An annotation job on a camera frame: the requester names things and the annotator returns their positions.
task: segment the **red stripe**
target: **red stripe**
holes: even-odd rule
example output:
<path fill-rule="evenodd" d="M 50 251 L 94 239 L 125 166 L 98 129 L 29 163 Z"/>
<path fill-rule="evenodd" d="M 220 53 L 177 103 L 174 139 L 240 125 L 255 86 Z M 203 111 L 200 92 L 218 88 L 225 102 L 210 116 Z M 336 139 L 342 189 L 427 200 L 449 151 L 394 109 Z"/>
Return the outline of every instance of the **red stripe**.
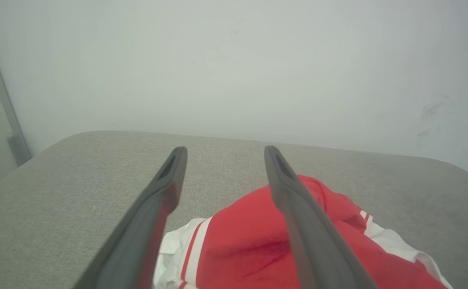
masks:
<path fill-rule="evenodd" d="M 184 289 L 184 287 L 186 287 L 186 285 L 188 284 L 188 282 L 182 282 L 182 284 L 178 287 L 178 289 Z"/>
<path fill-rule="evenodd" d="M 197 226 L 197 229 L 193 233 L 193 238 L 191 238 L 191 242 L 189 243 L 188 252 L 186 253 L 186 258 L 184 259 L 184 266 L 182 267 L 182 274 L 180 275 L 180 278 L 182 280 L 184 280 L 186 278 L 186 270 L 188 269 L 189 256 L 191 255 L 191 250 L 193 249 L 193 243 L 195 242 L 195 238 L 197 237 L 197 233 L 199 232 L 200 225 L 202 223 L 200 223 Z"/>

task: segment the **white wall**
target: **white wall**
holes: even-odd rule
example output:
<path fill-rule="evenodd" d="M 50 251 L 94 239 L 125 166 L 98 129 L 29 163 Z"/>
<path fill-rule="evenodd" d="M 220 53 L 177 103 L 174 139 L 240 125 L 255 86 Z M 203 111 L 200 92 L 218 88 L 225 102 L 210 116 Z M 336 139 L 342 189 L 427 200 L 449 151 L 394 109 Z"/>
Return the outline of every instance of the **white wall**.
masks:
<path fill-rule="evenodd" d="M 468 171 L 468 0 L 0 0 L 0 68 L 34 154 L 146 130 Z"/>

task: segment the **red cloth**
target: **red cloth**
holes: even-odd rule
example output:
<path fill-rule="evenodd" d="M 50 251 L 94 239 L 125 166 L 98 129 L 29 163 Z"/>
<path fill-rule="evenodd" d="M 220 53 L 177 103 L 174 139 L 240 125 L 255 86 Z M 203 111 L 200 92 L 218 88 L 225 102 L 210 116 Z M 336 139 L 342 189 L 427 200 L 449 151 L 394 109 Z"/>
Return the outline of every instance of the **red cloth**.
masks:
<path fill-rule="evenodd" d="M 360 207 L 316 179 L 300 176 L 380 289 L 442 289 L 425 267 L 383 251 L 364 235 Z M 298 275 L 284 216 L 269 186 L 213 216 L 197 267 L 199 289 L 298 289 Z"/>

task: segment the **door frame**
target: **door frame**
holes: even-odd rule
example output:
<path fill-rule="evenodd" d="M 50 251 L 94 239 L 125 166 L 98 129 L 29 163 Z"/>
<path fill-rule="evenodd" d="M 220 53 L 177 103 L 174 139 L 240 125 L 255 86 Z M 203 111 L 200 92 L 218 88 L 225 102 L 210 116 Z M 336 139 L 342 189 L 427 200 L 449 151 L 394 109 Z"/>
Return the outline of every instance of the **door frame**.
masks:
<path fill-rule="evenodd" d="M 14 159 L 17 165 L 21 166 L 24 163 L 26 163 L 28 160 L 30 160 L 32 156 L 30 154 L 29 149 L 27 148 L 25 139 L 23 138 L 22 130 L 20 128 L 20 125 L 18 124 L 16 114 L 14 113 L 14 109 L 11 105 L 8 90 L 6 89 L 1 73 L 0 73 L 0 102 L 2 103 L 2 107 L 4 108 L 6 117 L 8 118 L 8 122 L 12 130 L 12 133 L 7 137 L 7 141 L 9 143 L 12 155 L 14 156 Z"/>

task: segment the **gray sofa cushion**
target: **gray sofa cushion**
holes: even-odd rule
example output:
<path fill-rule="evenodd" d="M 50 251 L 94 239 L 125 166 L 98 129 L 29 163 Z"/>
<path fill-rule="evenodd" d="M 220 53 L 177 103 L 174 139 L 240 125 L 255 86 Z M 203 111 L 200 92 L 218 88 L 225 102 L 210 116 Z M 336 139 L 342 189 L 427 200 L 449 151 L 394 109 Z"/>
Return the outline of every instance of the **gray sofa cushion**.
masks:
<path fill-rule="evenodd" d="M 0 288 L 71 288 L 176 146 L 188 148 L 166 230 L 208 217 L 266 185 L 256 141 L 89 132 L 48 148 L 0 181 Z M 349 196 L 468 288 L 468 173 L 432 159 L 276 144 L 296 173 Z"/>

